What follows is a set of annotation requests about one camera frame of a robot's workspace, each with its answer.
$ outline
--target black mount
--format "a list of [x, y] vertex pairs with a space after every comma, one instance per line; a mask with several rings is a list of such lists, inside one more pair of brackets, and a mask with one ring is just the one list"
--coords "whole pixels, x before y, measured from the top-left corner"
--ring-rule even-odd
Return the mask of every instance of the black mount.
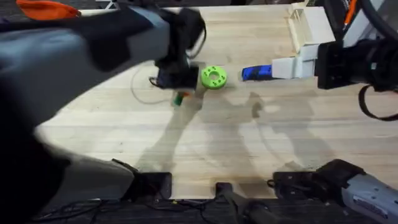
[[387, 39], [360, 40], [354, 47], [343, 41], [321, 44], [315, 63], [318, 87], [324, 90], [368, 83], [375, 91], [398, 86], [398, 45]]
[[156, 199], [169, 199], [172, 195], [172, 174], [170, 172], [139, 172], [125, 162], [112, 159], [125, 168], [129, 169], [133, 175], [129, 189], [123, 196], [123, 200], [132, 202], [146, 202]]
[[358, 166], [335, 159], [315, 172], [275, 172], [268, 185], [278, 198], [334, 201], [344, 207], [341, 189], [349, 187], [348, 181], [359, 174], [366, 173]]
[[170, 24], [169, 53], [155, 62], [159, 67], [159, 88], [196, 89], [198, 67], [188, 64], [187, 50], [192, 50], [203, 31], [205, 21], [199, 11], [183, 8], [179, 14], [160, 9], [157, 13]]
[[232, 214], [238, 224], [299, 223], [273, 214], [261, 200], [244, 198], [234, 193], [233, 186], [230, 183], [219, 182], [216, 184], [216, 198], [219, 197], [224, 197], [229, 203]]

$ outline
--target black cable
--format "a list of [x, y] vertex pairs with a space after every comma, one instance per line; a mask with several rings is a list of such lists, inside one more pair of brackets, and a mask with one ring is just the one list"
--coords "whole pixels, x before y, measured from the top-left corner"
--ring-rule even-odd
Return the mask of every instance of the black cable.
[[244, 6], [246, 5], [246, 0], [231, 0], [231, 6]]
[[[142, 104], [145, 104], [145, 105], [155, 105], [155, 104], [158, 104], [158, 103], [163, 103], [163, 102], [165, 102], [165, 101], [168, 101], [168, 100], [164, 99], [164, 100], [159, 100], [159, 101], [146, 102], [146, 101], [143, 101], [142, 99], [140, 99], [140, 98], [137, 96], [136, 92], [134, 91], [133, 84], [134, 84], [134, 79], [135, 79], [136, 75], [141, 71], [141, 69], [142, 69], [142, 67], [139, 68], [139, 69], [132, 75], [132, 77], [131, 77], [131, 80], [130, 80], [130, 92], [131, 92], [132, 96], [133, 96], [138, 102], [140, 102], [140, 103], [142, 103]], [[156, 79], [156, 78], [155, 78], [155, 77], [150, 77], [150, 78], [149, 78], [150, 83], [153, 84], [153, 83], [151, 82], [151, 78], [153, 78], [153, 79]]]
[[92, 218], [91, 218], [91, 220], [90, 220], [90, 224], [96, 223], [97, 218], [98, 218], [99, 215], [102, 215], [102, 214], [108, 213], [108, 212], [115, 212], [115, 211], [118, 211], [118, 210], [124, 208], [127, 204], [130, 204], [130, 203], [118, 202], [117, 204], [119, 205], [119, 207], [113, 208], [113, 209], [101, 210], [101, 208], [97, 208], [97, 211], [95, 211], [95, 213], [93, 214], [93, 216], [92, 216]]
[[53, 221], [57, 221], [57, 220], [64, 220], [64, 219], [68, 219], [68, 218], [73, 218], [73, 217], [77, 217], [89, 212], [92, 212], [98, 208], [100, 208], [101, 206], [103, 206], [106, 203], [106, 201], [100, 201], [100, 203], [98, 203], [96, 206], [93, 206], [89, 209], [80, 211], [80, 212], [76, 212], [74, 214], [71, 215], [62, 215], [62, 216], [57, 216], [57, 217], [49, 217], [49, 218], [39, 218], [36, 220], [31, 220], [31, 223], [46, 223], [46, 222], [53, 222]]
[[[282, 182], [278, 182], [279, 185], [283, 185], [285, 187], [291, 187], [293, 189], [296, 190], [300, 190], [302, 192], [309, 192], [312, 190], [311, 187], [306, 187], [306, 186], [301, 186], [301, 185], [297, 185], [297, 184], [286, 184], [286, 183], [282, 183]], [[274, 189], [277, 187], [277, 183], [275, 182], [275, 180], [267, 180], [267, 185], [268, 187]]]
[[158, 85], [158, 84], [155, 82], [156, 79], [157, 79], [156, 77], [149, 77], [149, 82], [150, 82], [150, 84], [156, 86], [157, 88], [163, 89], [164, 87], [162, 87], [161, 85]]
[[[72, 205], [71, 207], [70, 207], [70, 213], [69, 214], [71, 214], [72, 212], [73, 212], [73, 209], [75, 208], [75, 205]], [[69, 221], [69, 218], [66, 218], [64, 221], [63, 221], [63, 224], [66, 224], [66, 223], [68, 223], [68, 221]]]
[[202, 49], [203, 46], [205, 45], [206, 38], [207, 38], [206, 26], [205, 26], [203, 32], [204, 32], [204, 34], [203, 34], [203, 40], [202, 40], [202, 42], [200, 43], [198, 50], [197, 50], [194, 54], [192, 54], [192, 55], [187, 55], [187, 57], [188, 57], [189, 59], [194, 59], [195, 57], [197, 57], [198, 54], [201, 52], [201, 49]]
[[67, 204], [67, 205], [64, 205], [64, 206], [58, 208], [58, 209], [55, 209], [55, 210], [52, 210], [52, 211], [50, 211], [50, 212], [48, 212], [48, 213], [46, 213], [46, 214], [43, 214], [43, 215], [41, 215], [40, 217], [38, 217], [37, 219], [47, 218], [47, 217], [52, 216], [52, 215], [55, 215], [55, 214], [57, 214], [57, 213], [58, 213], [59, 215], [62, 215], [62, 214], [64, 214], [64, 212], [65, 212], [68, 208], [69, 208], [69, 213], [70, 213], [70, 212], [74, 212], [73, 209], [75, 208], [75, 206], [76, 206], [77, 204], [79, 204], [79, 203], [86, 203], [86, 202], [92, 202], [92, 200], [89, 200], [89, 201], [78, 201], [78, 202], [69, 203], [69, 204]]
[[359, 107], [361, 108], [361, 111], [366, 116], [368, 116], [370, 118], [378, 119], [380, 121], [397, 121], [398, 114], [394, 114], [394, 115], [386, 116], [386, 117], [378, 117], [369, 111], [368, 106], [366, 105], [366, 100], [365, 100], [365, 94], [369, 87], [371, 87], [371, 85], [364, 86], [361, 89], [361, 91], [359, 91], [358, 102], [359, 102]]
[[184, 209], [172, 209], [172, 208], [158, 208], [158, 207], [153, 207], [152, 205], [148, 205], [148, 204], [144, 204], [146, 207], [153, 209], [153, 210], [157, 210], [157, 211], [163, 211], [163, 212], [175, 212], [175, 213], [179, 213], [179, 212], [186, 212], [188, 210], [191, 210], [192, 208], [184, 208]]
[[200, 207], [202, 207], [202, 206], [208, 205], [209, 203], [215, 202], [215, 201], [218, 200], [221, 196], [222, 196], [222, 195], [216, 195], [213, 199], [206, 200], [206, 201], [204, 201], [204, 202], [202, 202], [202, 203], [198, 203], [198, 204], [196, 204], [196, 205], [186, 204], [186, 203], [179, 203], [179, 204], [181, 204], [181, 205], [186, 205], [186, 206], [189, 206], [189, 207], [198, 209], [198, 208], [200, 208]]
[[359, 6], [363, 10], [365, 16], [376, 30], [385, 38], [398, 42], [398, 33], [396, 30], [383, 20], [377, 13], [370, 0], [359, 0]]
[[199, 209], [199, 214], [201, 216], [201, 219], [203, 219], [203, 221], [207, 222], [208, 224], [217, 224], [216, 222], [210, 221], [209, 219], [207, 219], [205, 217], [205, 215], [203, 214], [203, 212], [206, 210], [206, 205], [203, 207], [203, 209]]

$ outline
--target green toy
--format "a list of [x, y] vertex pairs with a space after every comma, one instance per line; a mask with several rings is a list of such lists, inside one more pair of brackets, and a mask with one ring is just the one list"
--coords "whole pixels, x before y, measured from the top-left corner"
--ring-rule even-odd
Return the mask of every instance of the green toy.
[[222, 88], [227, 79], [224, 69], [219, 66], [209, 66], [201, 71], [201, 83], [206, 88], [218, 90]]
[[184, 93], [181, 93], [181, 92], [177, 93], [177, 96], [175, 96], [173, 103], [176, 106], [181, 106], [184, 96], [185, 96]]

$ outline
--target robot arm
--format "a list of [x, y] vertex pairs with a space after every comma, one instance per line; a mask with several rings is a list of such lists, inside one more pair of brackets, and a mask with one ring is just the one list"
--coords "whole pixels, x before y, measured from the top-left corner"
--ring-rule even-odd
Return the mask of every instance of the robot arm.
[[339, 159], [315, 172], [275, 172], [269, 184], [278, 198], [333, 201], [379, 223], [398, 222], [398, 191]]
[[135, 200], [155, 195], [150, 186], [169, 183], [170, 174], [144, 175], [117, 160], [46, 146], [34, 128], [80, 94], [146, 60], [159, 67], [158, 86], [194, 89], [198, 72], [189, 66], [186, 51], [204, 30], [197, 11], [138, 7], [64, 21], [1, 24], [1, 169], [9, 183], [4, 213], [18, 210], [14, 222], [24, 223], [46, 207], [93, 198]]
[[0, 27], [0, 82], [32, 127], [97, 84], [147, 60], [155, 60], [165, 88], [189, 77], [185, 51], [204, 30], [199, 12], [130, 7], [65, 21]]

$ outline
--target wooden table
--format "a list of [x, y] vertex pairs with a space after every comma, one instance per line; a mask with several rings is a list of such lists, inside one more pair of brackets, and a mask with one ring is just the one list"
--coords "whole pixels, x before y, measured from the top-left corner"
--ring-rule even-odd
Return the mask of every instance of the wooden table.
[[[314, 170], [334, 158], [398, 188], [398, 125], [362, 114], [361, 85], [325, 91], [312, 78], [239, 79], [244, 67], [294, 55], [287, 7], [200, 8], [208, 39], [195, 61], [222, 66], [223, 89], [199, 87], [175, 109], [172, 92], [148, 82], [157, 69], [145, 63], [81, 95], [40, 132], [75, 152], [171, 171], [174, 198], [212, 197], [220, 181], [249, 197], [274, 197], [266, 186], [273, 172]], [[398, 107], [396, 95], [370, 93], [368, 103], [378, 114]]]

